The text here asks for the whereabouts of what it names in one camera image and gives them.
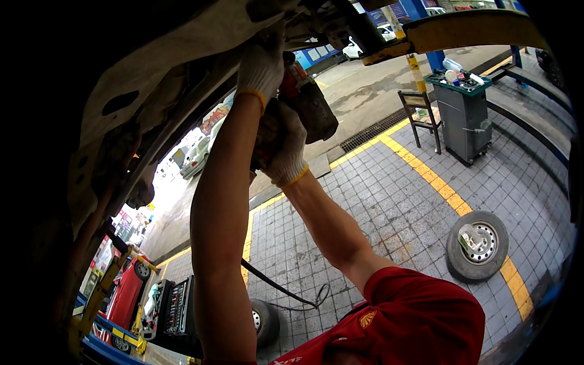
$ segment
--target wooden chair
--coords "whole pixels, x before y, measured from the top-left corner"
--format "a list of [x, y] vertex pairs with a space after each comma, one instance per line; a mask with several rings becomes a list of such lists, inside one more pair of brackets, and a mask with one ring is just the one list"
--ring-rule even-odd
[[[421, 128], [425, 128], [425, 129], [429, 129], [430, 130], [430, 134], [434, 134], [434, 137], [436, 138], [436, 152], [441, 155], [442, 154], [442, 150], [440, 148], [440, 137], [438, 136], [438, 127], [442, 124], [442, 121], [439, 121], [438, 123], [436, 123], [435, 119], [434, 119], [434, 112], [432, 110], [432, 106], [430, 105], [430, 100], [428, 100], [428, 95], [426, 92], [417, 92], [417, 91], [398, 91], [398, 95], [400, 100], [402, 101], [402, 104], [404, 105], [404, 109], [406, 114], [408, 115], [409, 118], [409, 124], [412, 125], [412, 130], [413, 130], [413, 136], [414, 138], [416, 138], [416, 145], [418, 146], [418, 148], [421, 148], [420, 146], [420, 139], [418, 138], [418, 131], [416, 130], [416, 127], [421, 127]], [[422, 118], [422, 120], [414, 120], [412, 118], [412, 111], [410, 110], [410, 107], [412, 108], [421, 108], [421, 109], [426, 109], [428, 111], [428, 116], [429, 117], [424, 117]]]

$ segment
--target red shirt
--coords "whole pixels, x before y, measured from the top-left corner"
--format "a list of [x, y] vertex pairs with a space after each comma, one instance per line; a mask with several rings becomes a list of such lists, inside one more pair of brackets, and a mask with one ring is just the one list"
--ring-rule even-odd
[[485, 314], [459, 286], [386, 267], [369, 278], [364, 297], [362, 309], [270, 365], [321, 364], [325, 349], [335, 346], [364, 365], [478, 363]]

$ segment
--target drain grate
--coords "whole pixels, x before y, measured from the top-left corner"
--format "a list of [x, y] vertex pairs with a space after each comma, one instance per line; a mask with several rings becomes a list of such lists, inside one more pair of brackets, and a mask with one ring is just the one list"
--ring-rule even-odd
[[[430, 100], [430, 103], [436, 101], [436, 95], [434, 94], [434, 91], [428, 93], [428, 99]], [[372, 125], [368, 126], [361, 132], [358, 132], [353, 137], [344, 140], [343, 142], [341, 142], [340, 147], [343, 149], [344, 152], [353, 151], [355, 148], [359, 147], [360, 145], [364, 144], [367, 141], [370, 141], [375, 136], [388, 130], [389, 128], [398, 124], [400, 121], [406, 119], [407, 117], [408, 114], [402, 107], [396, 110], [395, 112], [391, 113], [387, 117], [381, 119], [380, 121], [377, 121]]]

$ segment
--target mechanic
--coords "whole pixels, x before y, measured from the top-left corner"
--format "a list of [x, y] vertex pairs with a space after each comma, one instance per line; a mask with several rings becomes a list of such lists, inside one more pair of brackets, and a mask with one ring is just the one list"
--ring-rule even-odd
[[[249, 46], [242, 57], [232, 109], [193, 198], [195, 322], [205, 364], [256, 361], [256, 330], [240, 261], [258, 123], [283, 78], [283, 46], [281, 40], [276, 43], [268, 49]], [[357, 222], [308, 169], [306, 131], [298, 115], [283, 103], [279, 109], [288, 136], [264, 173], [281, 187], [324, 257], [366, 303], [271, 364], [478, 363], [485, 315], [476, 299], [453, 283], [377, 256]]]

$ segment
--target red car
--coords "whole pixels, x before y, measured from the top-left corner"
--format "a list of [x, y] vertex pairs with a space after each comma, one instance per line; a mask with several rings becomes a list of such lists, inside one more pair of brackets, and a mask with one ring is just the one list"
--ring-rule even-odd
[[[150, 262], [150, 259], [145, 254], [140, 253], [140, 256]], [[106, 311], [107, 319], [127, 330], [132, 326], [142, 287], [150, 277], [150, 268], [147, 265], [137, 258], [132, 258], [128, 261], [129, 264], [124, 265], [121, 270], [122, 273], [114, 279], [116, 287]], [[120, 351], [130, 353], [129, 343], [112, 336], [107, 331], [102, 331], [101, 340], [105, 343], [110, 343]]]

